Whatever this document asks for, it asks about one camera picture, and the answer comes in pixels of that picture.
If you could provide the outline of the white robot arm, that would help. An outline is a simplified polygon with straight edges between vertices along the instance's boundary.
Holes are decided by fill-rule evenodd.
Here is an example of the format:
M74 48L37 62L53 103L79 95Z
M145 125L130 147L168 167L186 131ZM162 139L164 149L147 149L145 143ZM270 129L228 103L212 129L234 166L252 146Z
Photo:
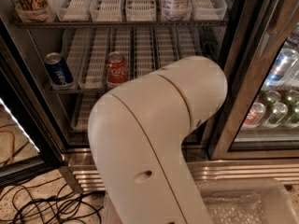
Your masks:
M227 95L221 68L192 56L126 82L93 106L93 160L123 224L213 224L181 151Z

